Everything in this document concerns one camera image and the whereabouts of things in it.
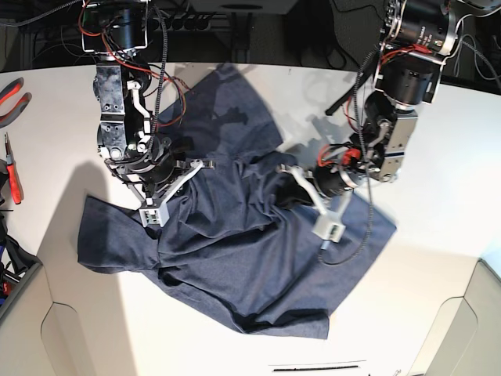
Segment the white table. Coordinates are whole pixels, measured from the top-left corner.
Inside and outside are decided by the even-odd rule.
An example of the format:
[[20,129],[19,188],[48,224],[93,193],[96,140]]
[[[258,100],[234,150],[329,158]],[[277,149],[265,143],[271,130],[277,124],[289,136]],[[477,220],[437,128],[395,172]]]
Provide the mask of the white table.
[[[168,68],[194,85],[214,66]],[[280,127],[281,150],[303,143],[301,158],[308,162],[326,142],[322,137],[349,133],[342,114],[326,118],[323,111],[348,89],[354,74],[239,69]],[[400,179],[374,184],[377,206],[398,230],[333,314],[329,339],[237,334],[140,274],[106,276],[77,264],[87,193],[137,207],[96,153],[94,74],[94,67],[33,70],[2,74],[0,86],[22,75],[24,90],[33,94],[6,129],[25,194],[8,216],[9,233],[44,262],[53,300],[78,311],[96,374],[259,375],[267,374],[269,364],[349,360],[368,360],[372,376],[392,376],[397,369],[405,374],[440,305],[463,295],[477,257],[499,230],[501,97],[443,85],[434,105],[420,108]],[[174,95],[164,95],[164,107]],[[313,125],[320,130],[317,139],[308,136]]]

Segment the black cable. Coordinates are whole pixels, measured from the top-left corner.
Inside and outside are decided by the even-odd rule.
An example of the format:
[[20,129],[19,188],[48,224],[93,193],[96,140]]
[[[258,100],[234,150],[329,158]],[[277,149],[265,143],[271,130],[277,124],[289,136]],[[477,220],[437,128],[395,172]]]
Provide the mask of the black cable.
[[72,56],[75,56],[77,58],[81,58],[81,57],[86,57],[86,56],[90,56],[93,60],[94,60],[94,63],[96,63],[96,58],[91,55],[90,53],[86,53],[83,49],[81,49],[80,47],[80,50],[83,52],[82,55],[77,55],[76,53],[72,53],[66,46],[66,43],[64,42],[64,38],[63,38],[63,27],[61,27],[61,44],[63,45],[64,49]]
[[158,90],[158,87],[156,87],[152,92],[149,92],[148,94],[145,94],[143,98],[148,98],[149,96],[152,96],[154,93],[156,93]]
[[480,57],[484,61],[484,63],[487,66],[487,68],[491,71],[491,73],[493,75],[492,78],[494,79],[494,81],[496,81],[496,84],[498,85],[498,89],[501,92],[501,80],[499,79],[499,75],[496,72],[496,70],[494,69],[494,67],[492,66],[491,62],[488,61],[488,59],[484,56],[484,54],[482,52],[480,52],[475,47],[475,45],[471,45],[470,43],[466,42],[464,39],[461,40],[461,43],[463,43],[463,45],[465,45],[466,47],[468,47],[471,51],[473,51],[475,53],[475,55],[477,55],[478,57]]
[[137,63],[134,62],[134,60],[124,51],[122,47],[118,45],[118,43],[115,42],[113,37],[111,36],[111,33],[109,32],[109,27],[106,27],[106,29],[103,31],[104,36],[106,37],[106,42],[110,47],[113,47],[114,52],[116,52],[118,55],[123,60],[126,60],[128,63],[132,63],[134,65],[138,65]]
[[[329,4],[327,4],[327,5],[329,7],[330,14],[333,17],[332,9],[330,8]],[[359,68],[360,67],[359,62],[348,51],[346,51],[346,49],[344,49],[343,46],[340,44],[340,42],[337,40],[336,31],[334,29],[330,30],[324,24],[322,24],[321,27],[323,28],[323,32],[326,33],[326,35],[331,34],[331,37],[332,37],[332,40],[330,41],[330,43],[333,44],[333,48],[330,50],[330,52],[327,51],[327,45],[324,45],[324,48],[325,48],[324,52],[325,52],[326,62],[329,65],[329,67],[332,68],[332,69],[334,69],[334,70],[342,71],[346,67],[346,64],[347,64],[348,60],[350,60],[351,62],[353,62],[353,64],[357,68]],[[335,67],[330,62],[330,59],[329,59],[334,50],[339,54],[339,56],[343,60],[343,63],[340,66],[338,66],[338,67]]]
[[[150,64],[151,67],[155,67],[157,68],[158,70],[160,70],[161,68],[159,66],[157,66],[156,64]],[[178,82],[177,82],[177,79],[176,77],[172,77],[169,73],[165,72],[165,75],[171,80],[172,84],[174,84],[174,86],[176,87],[176,90],[178,91],[178,98],[179,98],[179,102],[181,102],[181,106],[182,106],[182,98],[181,98],[181,87],[179,86]]]
[[[43,53],[45,53],[45,52],[47,52],[47,51],[50,51],[51,49],[54,49],[55,47],[60,47],[61,45],[63,45],[63,43],[58,43],[58,44],[56,44],[56,45],[51,45],[51,46],[50,46],[50,47],[48,47],[47,49],[44,49],[44,50],[40,51],[40,52],[38,53],[38,55],[36,55],[33,59],[31,59],[30,66],[31,66],[31,64],[32,64],[32,63],[33,63],[33,62],[34,62],[34,61],[35,61],[35,60],[36,60],[36,59],[37,59],[40,55],[42,55]],[[73,46],[73,47],[77,47],[77,48],[79,48],[79,49],[81,48],[79,45],[75,45],[75,44],[73,44],[73,43],[67,43],[67,44],[66,44],[66,46],[68,46],[68,45],[71,45],[71,46]]]
[[[359,114],[359,105],[358,105],[358,91],[360,89],[361,85],[361,78],[362,74],[364,71],[367,70],[370,65],[372,65],[372,62],[374,61],[374,57],[379,56],[378,50],[375,49],[367,55],[367,57],[364,59],[362,66],[360,66],[359,71],[357,72],[357,78],[355,80],[355,87],[353,90],[353,104],[355,105],[355,119],[357,122],[357,129],[359,130],[359,140],[360,140],[360,148],[362,150],[362,159],[364,162],[367,162],[366,156],[367,156],[367,149],[366,149],[366,141],[363,138],[362,134],[362,123],[360,121],[360,114]],[[323,249],[320,250],[318,253],[318,260],[325,266],[340,266],[345,264],[346,262],[350,262],[352,259],[356,258],[360,253],[363,251],[363,249],[366,247],[366,245],[369,243],[370,235],[372,234],[373,231],[373,217],[374,217],[374,203],[373,203],[373,194],[372,190],[370,187],[370,176],[369,176],[369,169],[366,166],[365,170],[365,175],[367,178],[367,190],[369,193],[369,213],[368,213],[368,219],[367,219],[367,227],[366,227],[366,233],[364,234],[364,237],[362,239],[362,242],[360,245],[357,247],[357,249],[349,256],[347,256],[345,259],[339,261],[339,262],[327,262],[323,258]]]
[[36,57],[36,55],[37,55],[37,39],[38,39],[38,33],[39,33],[39,32],[40,32],[40,31],[39,31],[39,30],[37,30],[37,31],[34,33],[34,37],[33,37],[33,46],[32,46],[32,48],[31,48],[31,55],[33,56],[33,58],[32,58],[32,60],[31,60],[30,64],[31,64],[31,63],[33,63],[33,60],[34,60],[34,58],[35,58],[35,57]]
[[7,63],[7,42],[9,39],[7,38],[7,29],[5,29],[5,44],[3,45],[3,54],[5,57],[5,63]]
[[[372,76],[373,72],[376,70],[378,58],[377,56],[373,57],[373,61],[370,62],[367,68],[364,70],[362,77],[360,78],[360,85],[364,85],[370,76]],[[340,99],[338,99],[334,104],[326,110],[327,116],[332,116],[337,111],[339,107],[345,103],[350,96],[353,96],[353,92],[355,90],[355,86],[353,85]]]
[[373,4],[359,6],[358,8],[351,8],[351,9],[342,10],[342,9],[339,9],[339,7],[337,6],[337,3],[336,3],[335,0],[331,0],[331,1],[332,1],[333,5],[334,5],[334,8],[336,8],[336,10],[339,13],[351,13],[351,12],[357,12],[359,10],[366,9],[366,8],[372,8],[372,9],[374,9],[374,12],[376,13],[377,18],[379,18],[381,21],[384,22],[384,18],[379,15],[379,12],[377,12],[376,6],[374,6]]
[[[162,45],[162,65],[160,68],[160,77],[158,78],[158,90],[157,90],[157,100],[155,101],[155,112],[153,113],[153,121],[151,122],[151,133],[154,134],[157,130],[158,115],[160,114],[160,101],[162,98],[162,87],[164,86],[164,76],[165,76],[165,66],[167,65],[167,53],[168,53],[168,34],[167,26],[165,25],[165,19],[162,13],[156,5],[153,6],[153,10],[158,16],[160,22],[160,27],[162,29],[163,35],[163,45]],[[151,154],[153,149],[153,137],[150,138],[148,144],[148,154]]]
[[50,16],[51,14],[60,11],[61,9],[64,9],[70,5],[77,4],[78,2],[81,2],[81,0],[71,0],[70,2],[67,2],[66,4],[62,4],[60,6],[57,6],[54,9],[49,10],[48,12],[42,13],[38,16],[35,16],[33,18],[30,18],[29,20],[24,20],[21,22],[3,22],[0,21],[0,26],[5,26],[5,27],[21,27],[21,26],[26,26],[28,24],[32,24],[35,21],[41,20],[44,17]]

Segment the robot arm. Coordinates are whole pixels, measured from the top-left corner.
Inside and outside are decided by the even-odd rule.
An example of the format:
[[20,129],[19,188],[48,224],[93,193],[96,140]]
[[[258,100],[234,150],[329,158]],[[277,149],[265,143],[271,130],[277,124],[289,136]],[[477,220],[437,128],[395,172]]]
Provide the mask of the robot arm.
[[[500,0],[479,0],[475,6],[459,1],[390,0],[379,49],[358,72],[359,86],[371,74],[374,76],[375,90],[364,104],[366,120],[347,143],[323,150],[315,168],[305,173],[325,202],[351,193],[367,177],[382,183],[396,179],[416,127],[414,108],[422,102],[433,102],[442,69],[459,46],[461,22],[468,16],[488,16],[500,9]],[[333,114],[348,98],[355,98],[356,89],[348,91],[326,114]],[[308,194],[308,200],[297,184],[304,187],[304,182],[297,181],[278,192],[279,204],[290,206],[295,200],[318,207],[317,197]],[[344,228],[341,217],[336,212],[325,215],[325,206],[319,210],[317,221],[325,230],[320,231],[320,237],[337,241],[339,229]]]
[[[164,72],[153,73],[138,56],[148,45],[149,4],[150,0],[87,0],[79,26],[84,50],[101,59],[94,78],[101,107],[99,153],[112,175],[141,201],[142,224],[164,226],[169,219],[167,202],[201,168],[214,164],[187,161],[177,153],[179,148],[157,131],[157,117],[146,109],[143,94],[151,77],[171,79]],[[162,25],[160,11],[153,10]]]

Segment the wire bundle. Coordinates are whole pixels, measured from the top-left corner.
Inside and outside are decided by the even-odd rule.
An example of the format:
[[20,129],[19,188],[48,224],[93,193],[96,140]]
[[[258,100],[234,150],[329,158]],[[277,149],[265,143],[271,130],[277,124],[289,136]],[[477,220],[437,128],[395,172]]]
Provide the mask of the wire bundle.
[[381,65],[385,65],[387,63],[390,63],[393,59],[396,59],[397,57],[404,56],[405,54],[408,54],[409,52],[421,52],[421,53],[426,53],[429,54],[431,51],[423,46],[423,45],[418,45],[418,44],[413,44],[413,45],[407,45],[406,47],[401,47],[400,49],[395,49],[390,52],[386,52],[382,57],[381,57]]
[[[101,37],[101,40],[103,41],[104,47],[105,47],[106,51],[108,52],[108,54],[110,56],[112,56],[120,65],[127,67],[129,69],[132,69],[132,70],[144,72],[144,73],[150,75],[151,77],[157,78],[159,80],[158,87],[155,90],[153,90],[153,92],[146,95],[146,96],[150,96],[154,92],[157,92],[157,99],[155,101],[155,111],[153,113],[152,133],[155,133],[155,131],[157,130],[157,126],[158,127],[169,126],[169,125],[173,125],[173,124],[177,123],[178,121],[181,121],[182,117],[186,113],[186,97],[185,97],[184,92],[179,87],[178,83],[181,83],[181,85],[187,89],[189,89],[189,87],[186,85],[186,83],[183,80],[180,80],[177,77],[171,77],[169,74],[167,74],[165,72],[165,64],[167,62],[167,52],[168,52],[168,37],[167,37],[167,27],[165,26],[164,18],[161,14],[161,11],[156,6],[153,7],[153,10],[157,14],[157,17],[160,21],[160,27],[162,28],[162,34],[163,34],[163,39],[164,39],[164,45],[162,48],[162,67],[160,68],[160,73],[157,73],[157,72],[150,70],[149,68],[140,67],[137,63],[132,61],[132,59],[130,57],[128,57],[128,55],[123,51],[123,49],[120,48],[120,46],[113,40],[113,38],[109,32],[109,28],[112,25],[113,21],[111,21],[110,24],[106,25],[100,32],[91,32],[91,31],[84,29],[83,24],[82,24],[82,18],[84,16],[85,9],[87,8],[87,5],[90,3],[90,1],[91,0],[87,0],[85,2],[84,6],[82,7],[82,10],[80,12],[80,15],[78,17],[78,28],[79,28],[80,32],[83,35],[87,35],[89,37],[95,37],[95,38]],[[158,115],[160,114],[160,99],[161,99],[161,94],[162,94],[163,89],[164,89],[164,85],[163,85],[164,81],[170,82],[176,87],[176,90],[178,92],[179,101],[180,101],[181,106],[182,106],[182,110],[181,110],[181,114],[178,115],[177,117],[175,117],[174,119],[168,121],[167,123],[160,123],[160,122],[158,122]]]
[[336,161],[334,157],[341,154],[342,151],[339,151],[339,149],[343,147],[349,148],[351,147],[351,143],[331,143],[325,145],[319,151],[319,155],[316,160],[317,165],[319,167],[327,167],[339,163],[339,161]]
[[343,107],[343,114],[347,118],[348,125],[353,130],[353,132],[358,132],[359,130],[351,123],[352,121],[355,121],[355,119],[350,116],[350,103],[351,103],[351,97],[349,97],[348,101],[346,102],[346,109]]
[[[465,38],[471,39],[472,44],[466,42],[464,40]],[[488,59],[484,56],[484,54],[482,54],[478,50],[478,48],[477,48],[477,41],[475,40],[475,38],[471,34],[464,34],[461,37],[461,39],[460,39],[460,46],[458,47],[458,49],[459,49],[458,56],[457,56],[457,59],[456,59],[456,63],[454,64],[454,76],[457,77],[457,76],[460,75],[460,58],[461,58],[461,52],[462,52],[463,46],[466,46],[467,48],[469,48],[474,53],[475,69],[477,70],[477,72],[480,75],[480,77],[482,77],[486,81],[495,81],[496,84],[498,85],[499,90],[501,91],[501,81],[500,81],[501,74],[498,74],[496,72],[496,70],[492,66],[491,62],[488,61]],[[487,68],[491,71],[492,77],[487,77],[487,76],[485,76],[481,72],[480,67],[478,66],[477,57],[479,57],[485,63],[485,65],[487,66]]]
[[[360,148],[362,150],[362,160],[366,162],[366,157],[367,157],[367,148],[366,148],[366,141],[363,138],[362,134],[362,122],[360,121],[360,114],[359,114],[359,107],[358,107],[358,93],[360,89],[360,85],[362,83],[362,78],[363,78],[363,72],[364,70],[371,64],[371,62],[374,59],[374,56],[378,53],[377,50],[371,51],[369,55],[364,59],[362,65],[359,68],[359,71],[357,72],[357,76],[355,79],[355,85],[353,88],[353,103],[355,104],[355,121],[357,124],[357,129],[358,129],[358,134],[359,134],[359,140],[360,140]],[[373,217],[374,217],[374,204],[373,204],[373,194],[372,194],[372,189],[370,186],[370,176],[369,176],[369,171],[366,168],[366,178],[367,178],[367,190],[369,193],[369,213],[368,213],[368,219],[367,219],[367,228],[366,228],[366,233],[364,234],[364,237],[362,239],[362,242],[360,245],[355,249],[355,251],[347,256],[345,259],[339,261],[339,262],[328,262],[323,258],[323,249],[320,249],[318,253],[318,260],[325,266],[340,266],[345,264],[346,262],[350,262],[352,259],[357,257],[360,252],[363,251],[363,249],[366,247],[366,245],[369,242],[370,235],[373,232]]]
[[21,22],[5,22],[5,21],[0,21],[0,26],[5,26],[5,27],[22,27],[26,26],[28,24],[32,24],[33,22],[36,22],[38,20],[41,20],[42,18],[45,18],[47,16],[50,16],[51,14],[55,12],[59,12],[61,9],[67,8],[68,6],[71,6],[73,4],[76,4],[78,2],[81,2],[81,0],[72,0],[70,2],[67,2],[66,4],[62,4],[54,9],[49,10],[48,12],[42,13],[38,16],[35,16],[33,18],[30,18],[29,20],[24,20]]

